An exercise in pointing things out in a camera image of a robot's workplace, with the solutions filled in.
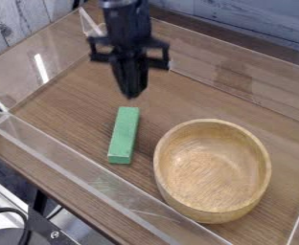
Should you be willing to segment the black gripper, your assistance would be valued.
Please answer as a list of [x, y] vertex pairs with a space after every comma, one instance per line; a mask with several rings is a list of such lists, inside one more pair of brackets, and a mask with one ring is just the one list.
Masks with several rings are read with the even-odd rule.
[[99, 4], [107, 35], [88, 37], [91, 59], [110, 62], [123, 95], [136, 98], [147, 88], [148, 66], [168, 69], [170, 45], [152, 36], [148, 0], [99, 0]]

